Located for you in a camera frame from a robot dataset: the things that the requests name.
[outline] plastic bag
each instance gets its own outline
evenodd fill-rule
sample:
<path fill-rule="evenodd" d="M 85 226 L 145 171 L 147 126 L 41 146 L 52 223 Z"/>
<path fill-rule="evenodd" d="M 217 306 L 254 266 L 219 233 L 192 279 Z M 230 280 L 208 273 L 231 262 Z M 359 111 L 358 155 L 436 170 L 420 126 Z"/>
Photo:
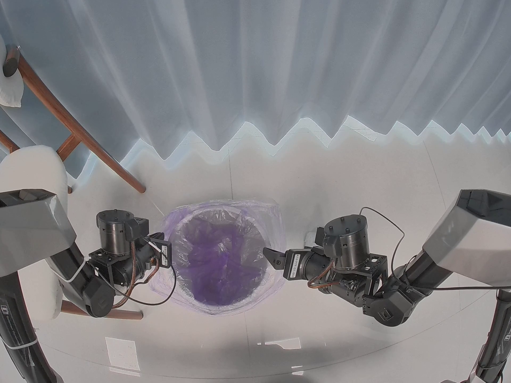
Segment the plastic bag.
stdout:
<path fill-rule="evenodd" d="M 263 248 L 285 251 L 282 216 L 275 201 L 217 200 L 179 207 L 162 223 L 172 242 L 177 273 L 173 301 L 208 315 L 248 310 L 284 284 L 263 256 Z M 150 281 L 168 296 L 172 270 L 160 269 Z"/>

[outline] chair seat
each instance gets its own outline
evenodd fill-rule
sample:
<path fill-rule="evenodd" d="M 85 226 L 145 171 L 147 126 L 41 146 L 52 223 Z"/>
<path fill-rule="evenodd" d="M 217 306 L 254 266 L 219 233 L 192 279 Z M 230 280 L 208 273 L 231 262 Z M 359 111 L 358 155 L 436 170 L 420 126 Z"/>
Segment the chair seat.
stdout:
<path fill-rule="evenodd" d="M 0 163 L 0 192 L 41 188 L 55 193 L 67 213 L 67 173 L 62 160 L 48 146 L 29 146 L 7 155 Z M 47 321 L 60 313 L 62 287 L 45 260 L 18 271 L 32 320 Z"/>

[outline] floor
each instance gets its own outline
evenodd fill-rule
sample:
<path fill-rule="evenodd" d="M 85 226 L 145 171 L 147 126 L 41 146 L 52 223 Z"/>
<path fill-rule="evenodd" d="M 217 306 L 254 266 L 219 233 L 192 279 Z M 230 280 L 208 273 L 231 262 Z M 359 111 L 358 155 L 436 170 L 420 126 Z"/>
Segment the floor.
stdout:
<path fill-rule="evenodd" d="M 98 248 L 94 219 L 104 209 L 132 211 L 157 231 L 177 206 L 257 197 L 281 206 L 287 248 L 301 248 L 307 231 L 332 218 L 362 206 L 380 210 L 406 231 L 400 265 L 420 251 L 461 188 L 511 193 L 509 137 L 473 135 L 463 126 L 449 135 L 431 124 L 417 137 L 398 124 L 380 135 L 349 119 L 329 139 L 305 119 L 272 146 L 245 124 L 218 152 L 191 133 L 165 161 L 139 142 L 123 164 L 145 194 L 95 157 L 73 184 L 68 214 L 84 253 Z M 390 255 L 399 232 L 376 214 L 367 217 L 371 251 Z M 444 286 L 473 284 L 452 275 Z M 161 298 L 149 288 L 134 297 Z M 435 292 L 405 324 L 387 328 L 297 281 L 233 316 L 208 317 L 170 301 L 142 308 L 142 321 L 61 314 L 35 327 L 51 366 L 73 383 L 431 383 L 468 377 L 494 307 L 494 292 Z M 1 382 L 23 381 L 3 350 L 0 367 Z"/>

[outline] curtain fold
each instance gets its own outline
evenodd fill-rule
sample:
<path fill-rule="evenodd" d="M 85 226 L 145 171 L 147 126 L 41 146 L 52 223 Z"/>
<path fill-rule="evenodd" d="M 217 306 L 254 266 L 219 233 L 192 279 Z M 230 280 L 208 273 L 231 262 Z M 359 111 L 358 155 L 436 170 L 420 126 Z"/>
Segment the curtain fold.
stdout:
<path fill-rule="evenodd" d="M 190 130 L 218 150 L 245 121 L 272 144 L 305 117 L 330 137 L 348 115 L 383 134 L 511 131 L 510 0 L 0 3 L 6 43 L 118 159 L 139 138 L 166 158 Z M 54 146 L 65 132 L 27 91 L 6 115 Z"/>

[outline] silver cylindrical motor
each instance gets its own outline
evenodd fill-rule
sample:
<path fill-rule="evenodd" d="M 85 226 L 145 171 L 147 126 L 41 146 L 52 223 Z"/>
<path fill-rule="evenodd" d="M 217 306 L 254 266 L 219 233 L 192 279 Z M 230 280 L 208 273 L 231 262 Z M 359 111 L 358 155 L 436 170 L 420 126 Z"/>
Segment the silver cylindrical motor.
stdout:
<path fill-rule="evenodd" d="M 125 210 L 105 210 L 96 216 L 101 248 L 111 255 L 128 255 L 130 242 L 126 240 L 124 222 L 134 216 Z"/>
<path fill-rule="evenodd" d="M 324 254 L 334 259 L 334 270 L 353 270 L 369 259 L 367 220 L 360 214 L 339 217 L 326 224 Z"/>

